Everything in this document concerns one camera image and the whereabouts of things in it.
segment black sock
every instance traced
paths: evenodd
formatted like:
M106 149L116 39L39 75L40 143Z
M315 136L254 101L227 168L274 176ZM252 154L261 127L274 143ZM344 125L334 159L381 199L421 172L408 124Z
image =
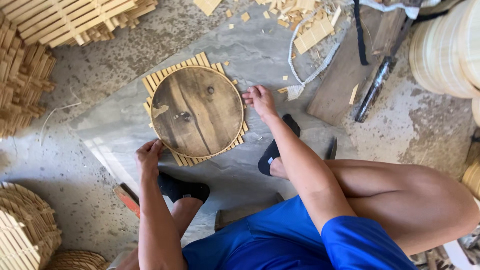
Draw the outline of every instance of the black sock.
M300 127L297 122L293 120L292 116L290 114L285 114L282 119L293 130L293 133L295 133L297 137L300 137ZM278 151L275 140L273 140L264 155L258 161L258 170L265 175L272 176L270 174L270 164L272 164L273 160L278 157L280 157L280 152Z
M180 181L163 172L157 181L162 195L168 196L173 203L182 198L196 198L205 203L210 195L210 188L205 184Z

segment white cord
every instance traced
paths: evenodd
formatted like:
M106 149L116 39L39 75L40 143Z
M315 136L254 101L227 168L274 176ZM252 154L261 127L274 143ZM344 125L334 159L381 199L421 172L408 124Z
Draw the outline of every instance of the white cord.
M73 107L73 106L78 106L82 103L82 100L79 99L72 91L72 88L70 87L70 92L72 93L72 95L77 99L79 100L78 103L75 103L75 104L72 104L72 105L67 105L67 106L64 106L64 107L60 107L60 108L54 108L53 111L48 115L47 119L45 120L45 123L43 123L43 126L42 126L42 131L40 132L40 146L43 146L43 129L45 128L45 125L47 124L47 121L50 119L50 116L52 116L52 114L56 111L56 110L63 110L63 109L66 109L66 108L70 108L70 107Z
M292 70L292 73L293 73L293 76L297 79L297 81L300 83L300 85L297 85L297 86L289 86L288 87L288 101L291 101L291 100L294 100L294 99L297 99L299 98L300 94L303 92L303 90L305 89L305 86L307 85L307 83L313 81L317 76L318 74L320 74L320 72L322 72L323 70L325 70L328 65L330 64L330 62L332 61L333 59L333 56L335 55L335 52L336 50L338 49L338 47L340 47L340 44L335 44L332 49L330 50L330 52L328 53L327 57L325 57L324 59L324 62L317 68L317 70L312 74L310 75L306 80L305 82L302 82L297 74L297 72L295 71L295 68L293 67L293 61L292 61L292 53L293 53L293 41L295 40L295 38L297 37L297 33L298 31L300 30L300 27L302 27L302 25L304 23L306 23L308 20L312 19L315 14L317 14L317 12L320 10L321 8L318 8L316 9L314 12L312 12L308 17L306 17L305 19L303 19L298 25L297 27L295 28L295 31L293 31L293 36L292 36L292 39L290 41L290 49L288 50L288 64L290 65L290 69Z

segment hand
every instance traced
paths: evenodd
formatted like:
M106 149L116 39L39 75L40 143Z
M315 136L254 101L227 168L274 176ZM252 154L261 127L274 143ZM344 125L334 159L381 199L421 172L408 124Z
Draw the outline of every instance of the hand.
M162 155L162 141L153 140L144 144L135 152L135 161L137 162L137 171L140 179L152 178L155 180L160 174L158 171L158 160Z
M245 104L255 108L264 123L272 117L278 117L273 95L268 89L263 86L252 86L247 91L248 93L241 95L245 99Z

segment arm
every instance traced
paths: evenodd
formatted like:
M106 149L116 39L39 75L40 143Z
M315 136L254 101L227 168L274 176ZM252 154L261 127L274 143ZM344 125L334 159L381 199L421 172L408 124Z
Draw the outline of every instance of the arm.
M242 96L272 131L288 178L297 189L319 233L332 218L356 216L324 161L278 116L272 93L263 86L254 86Z
M180 237L167 204L158 188L158 159L162 142L146 143L136 152L140 175L140 269L182 269Z

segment concrete floor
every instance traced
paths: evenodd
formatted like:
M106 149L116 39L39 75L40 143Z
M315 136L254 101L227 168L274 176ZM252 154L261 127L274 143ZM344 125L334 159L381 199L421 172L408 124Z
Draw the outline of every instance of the concrete floor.
M43 145L46 116L1 142L0 180L22 184L51 204L63 230L62 248L113 260L124 244L138 239L137 218L112 193L118 183L66 123L225 22L228 8L238 13L252 4L226 0L206 17L189 0L163 0L137 29L116 30L115 40L53 50L58 62L52 80L58 87L42 97L42 105L49 113L75 103L70 88L83 103L50 118ZM349 116L345 129L362 159L422 164L459 178L475 127L470 101L431 94L415 82L408 66L410 38L367 122ZM213 228L197 226L204 234Z

